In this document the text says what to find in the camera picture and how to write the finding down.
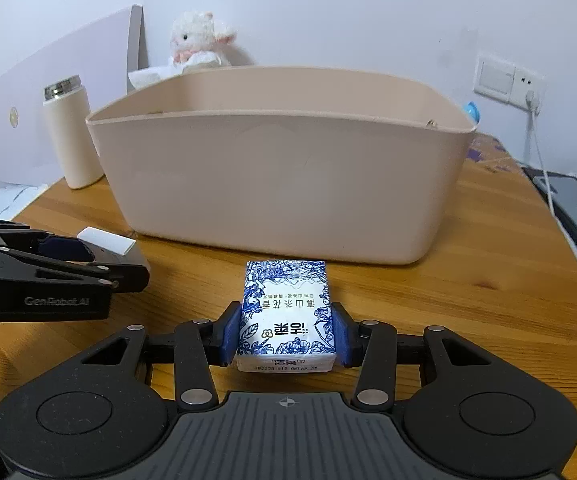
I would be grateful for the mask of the blue white tissue pack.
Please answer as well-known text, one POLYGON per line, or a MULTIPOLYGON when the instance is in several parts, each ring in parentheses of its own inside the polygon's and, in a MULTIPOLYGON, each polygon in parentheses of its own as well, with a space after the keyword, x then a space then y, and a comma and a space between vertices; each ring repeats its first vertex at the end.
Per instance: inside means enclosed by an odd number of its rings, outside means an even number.
POLYGON ((327 267, 319 260, 246 263, 236 366, 244 373, 329 372, 336 361, 327 267))

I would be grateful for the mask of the blue bird figurine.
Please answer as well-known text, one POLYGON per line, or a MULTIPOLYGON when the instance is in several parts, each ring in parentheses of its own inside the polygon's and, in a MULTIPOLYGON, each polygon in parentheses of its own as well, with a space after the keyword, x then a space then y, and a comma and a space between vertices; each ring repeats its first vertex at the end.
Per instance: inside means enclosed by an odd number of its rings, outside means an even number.
POLYGON ((479 113, 479 108, 474 102, 467 102, 463 109, 464 112, 471 117, 475 124, 478 124, 481 121, 481 113, 479 113))

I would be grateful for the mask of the white steel thermos bottle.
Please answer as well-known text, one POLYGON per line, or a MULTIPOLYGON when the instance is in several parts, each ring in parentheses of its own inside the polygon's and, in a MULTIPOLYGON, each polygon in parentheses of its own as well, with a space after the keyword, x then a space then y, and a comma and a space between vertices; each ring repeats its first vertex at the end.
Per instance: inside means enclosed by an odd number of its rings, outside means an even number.
POLYGON ((86 188, 104 176, 89 132, 88 93, 78 75, 43 90, 43 116, 65 180, 70 188, 86 188))

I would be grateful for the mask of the grey laptop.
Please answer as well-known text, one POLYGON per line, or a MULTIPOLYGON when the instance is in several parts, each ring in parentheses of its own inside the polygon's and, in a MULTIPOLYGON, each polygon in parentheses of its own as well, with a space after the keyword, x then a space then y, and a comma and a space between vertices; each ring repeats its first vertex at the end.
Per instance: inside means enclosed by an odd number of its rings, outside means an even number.
POLYGON ((546 182, 543 172, 535 168, 524 167, 523 173, 546 202, 551 200, 555 216, 577 246, 577 178, 549 172, 546 182))

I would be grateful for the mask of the white wall switch socket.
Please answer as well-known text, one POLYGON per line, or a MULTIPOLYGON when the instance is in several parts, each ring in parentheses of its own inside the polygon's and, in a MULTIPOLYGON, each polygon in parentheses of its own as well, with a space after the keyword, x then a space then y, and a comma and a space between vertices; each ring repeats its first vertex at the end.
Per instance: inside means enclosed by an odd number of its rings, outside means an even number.
POLYGON ((528 68, 479 53, 473 91, 502 104, 538 114, 545 96, 546 79, 528 68))

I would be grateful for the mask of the lilac headboard panel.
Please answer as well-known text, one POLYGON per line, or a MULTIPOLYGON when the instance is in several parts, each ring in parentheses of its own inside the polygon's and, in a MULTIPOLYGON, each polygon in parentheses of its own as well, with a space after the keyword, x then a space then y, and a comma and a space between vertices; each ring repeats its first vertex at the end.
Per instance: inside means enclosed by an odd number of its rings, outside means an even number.
POLYGON ((44 104, 72 88, 46 89, 77 76, 91 110, 131 88, 138 68, 143 9, 134 4, 52 42, 0 77, 0 186, 52 184, 63 177, 46 128, 44 104))

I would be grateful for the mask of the tissue box with tissue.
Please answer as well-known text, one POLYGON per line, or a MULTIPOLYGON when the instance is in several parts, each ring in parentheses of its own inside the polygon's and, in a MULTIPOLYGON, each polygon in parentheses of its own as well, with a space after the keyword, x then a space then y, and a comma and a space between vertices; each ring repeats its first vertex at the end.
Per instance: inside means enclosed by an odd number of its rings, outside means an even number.
POLYGON ((128 74, 128 79, 134 90, 140 90, 179 75, 191 74, 199 70, 228 67, 230 63, 219 53, 200 51, 193 53, 188 61, 170 62, 166 66, 155 66, 134 70, 128 74))

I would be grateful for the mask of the floral table mat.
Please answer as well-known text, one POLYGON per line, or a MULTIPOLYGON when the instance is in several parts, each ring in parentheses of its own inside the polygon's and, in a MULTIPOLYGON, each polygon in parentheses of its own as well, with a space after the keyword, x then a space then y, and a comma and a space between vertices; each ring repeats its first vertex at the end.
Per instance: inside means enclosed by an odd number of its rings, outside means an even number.
POLYGON ((492 174, 523 174, 521 166, 503 144, 489 134, 475 134, 467 150, 467 160, 492 174))

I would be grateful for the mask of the small white box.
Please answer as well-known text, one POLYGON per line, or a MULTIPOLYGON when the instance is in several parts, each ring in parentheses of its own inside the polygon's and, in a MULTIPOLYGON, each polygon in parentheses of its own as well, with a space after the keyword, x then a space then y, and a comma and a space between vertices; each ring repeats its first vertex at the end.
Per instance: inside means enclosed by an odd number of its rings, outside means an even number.
POLYGON ((151 270, 150 263, 141 252, 136 240, 112 232, 87 226, 77 234, 78 240, 91 246, 104 249, 108 254, 115 255, 120 262, 139 264, 151 270))

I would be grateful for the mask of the white plush lamb toy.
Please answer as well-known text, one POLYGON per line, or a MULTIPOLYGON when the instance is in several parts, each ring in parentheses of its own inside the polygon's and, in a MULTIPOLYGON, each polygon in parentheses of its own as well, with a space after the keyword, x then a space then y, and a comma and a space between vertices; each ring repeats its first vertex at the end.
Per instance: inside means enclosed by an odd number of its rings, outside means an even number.
POLYGON ((211 12, 182 12, 171 26, 169 64, 181 73, 230 66, 224 47, 235 36, 235 30, 211 12))

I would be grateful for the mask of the beige plastic storage bin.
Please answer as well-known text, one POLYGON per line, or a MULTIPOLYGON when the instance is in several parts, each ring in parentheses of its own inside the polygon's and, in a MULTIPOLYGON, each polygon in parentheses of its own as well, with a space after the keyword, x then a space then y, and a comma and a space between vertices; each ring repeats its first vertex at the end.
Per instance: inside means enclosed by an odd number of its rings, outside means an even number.
POLYGON ((87 125, 136 232, 388 264, 431 248, 477 129, 422 82, 295 66, 172 77, 87 125))

